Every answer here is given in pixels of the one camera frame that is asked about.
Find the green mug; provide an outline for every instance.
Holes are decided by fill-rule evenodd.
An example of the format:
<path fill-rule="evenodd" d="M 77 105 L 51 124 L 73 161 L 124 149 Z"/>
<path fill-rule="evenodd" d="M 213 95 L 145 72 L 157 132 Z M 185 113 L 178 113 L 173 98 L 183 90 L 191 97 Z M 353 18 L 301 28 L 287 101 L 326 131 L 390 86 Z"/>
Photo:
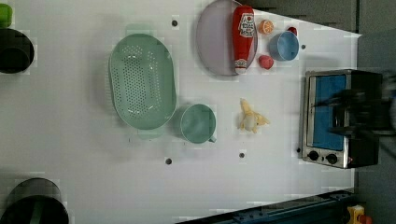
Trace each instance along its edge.
<path fill-rule="evenodd" d="M 187 141 L 201 144 L 216 142 L 216 116 L 207 105 L 191 105 L 181 114 L 179 122 L 181 134 Z"/>
<path fill-rule="evenodd" d="M 7 28 L 12 23 L 12 7 L 0 4 L 0 28 Z"/>

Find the label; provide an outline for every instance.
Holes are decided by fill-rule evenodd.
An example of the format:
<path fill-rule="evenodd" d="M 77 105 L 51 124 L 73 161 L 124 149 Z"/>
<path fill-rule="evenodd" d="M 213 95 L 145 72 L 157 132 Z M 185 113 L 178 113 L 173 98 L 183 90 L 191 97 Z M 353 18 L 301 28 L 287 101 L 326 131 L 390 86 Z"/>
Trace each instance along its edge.
<path fill-rule="evenodd" d="M 243 67 L 246 68 L 248 67 L 248 62 L 244 59 L 239 59 L 235 61 L 235 67 Z"/>
<path fill-rule="evenodd" d="M 254 15 L 253 13 L 243 13 L 239 22 L 240 35 L 243 37 L 253 37 L 254 35 Z"/>

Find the white table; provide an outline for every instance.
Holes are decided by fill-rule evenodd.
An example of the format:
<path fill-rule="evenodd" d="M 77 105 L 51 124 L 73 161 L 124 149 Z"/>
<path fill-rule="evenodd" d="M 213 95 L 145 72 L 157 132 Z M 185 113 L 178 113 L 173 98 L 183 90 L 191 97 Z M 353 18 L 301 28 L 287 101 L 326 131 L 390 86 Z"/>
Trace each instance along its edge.
<path fill-rule="evenodd" d="M 213 76 L 193 41 L 209 2 L 8 0 L 12 27 L 32 39 L 37 60 L 23 74 L 0 76 L 1 202 L 39 176 L 59 185 L 71 223 L 163 224 L 353 187 L 353 170 L 304 162 L 296 148 L 305 71 L 355 68 L 359 36 L 255 11 L 257 23 L 275 23 L 274 34 L 297 27 L 306 49 L 270 71 L 256 61 L 246 76 Z M 216 144 L 186 143 L 170 127 L 142 140 L 119 119 L 107 60 L 134 22 L 149 24 L 171 50 L 179 103 L 216 111 Z M 259 35 L 257 58 L 271 36 Z M 238 131 L 241 97 L 271 125 Z"/>

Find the ketchup bottle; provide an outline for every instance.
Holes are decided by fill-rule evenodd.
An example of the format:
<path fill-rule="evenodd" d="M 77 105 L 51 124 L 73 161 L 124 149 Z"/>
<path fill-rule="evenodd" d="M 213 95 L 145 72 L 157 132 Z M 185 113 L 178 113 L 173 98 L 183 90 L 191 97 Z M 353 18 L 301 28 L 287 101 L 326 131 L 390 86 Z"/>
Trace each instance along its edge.
<path fill-rule="evenodd" d="M 254 12 L 249 6 L 240 6 L 233 12 L 233 56 L 235 72 L 245 74 L 248 67 L 248 55 L 255 32 Z"/>

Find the food item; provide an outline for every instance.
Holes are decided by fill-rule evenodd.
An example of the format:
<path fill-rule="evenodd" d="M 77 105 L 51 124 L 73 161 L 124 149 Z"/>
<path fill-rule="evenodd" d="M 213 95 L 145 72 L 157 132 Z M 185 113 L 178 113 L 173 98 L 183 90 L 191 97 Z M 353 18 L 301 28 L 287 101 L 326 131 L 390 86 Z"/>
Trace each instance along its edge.
<path fill-rule="evenodd" d="M 247 130 L 249 132 L 257 133 L 257 127 L 262 126 L 264 124 L 269 124 L 270 121 L 264 117 L 263 115 L 254 112 L 248 101 L 245 99 L 241 99 L 241 107 L 244 112 L 244 118 L 241 121 L 240 129 Z"/>
<path fill-rule="evenodd" d="M 288 29 L 288 31 L 290 31 L 290 32 L 292 32 L 292 33 L 294 33 L 295 35 L 297 35 L 297 29 L 295 28 L 295 27 L 290 27 L 289 29 Z"/>
<path fill-rule="evenodd" d="M 271 21 L 263 20 L 259 25 L 259 32 L 263 35 L 269 35 L 274 31 L 274 24 Z"/>
<path fill-rule="evenodd" d="M 255 32 L 252 7 L 240 6 L 233 12 L 233 56 L 235 72 L 245 74 L 248 68 L 248 55 Z"/>
<path fill-rule="evenodd" d="M 259 64 L 261 68 L 269 70 L 274 65 L 274 59 L 268 55 L 262 55 L 259 58 Z"/>

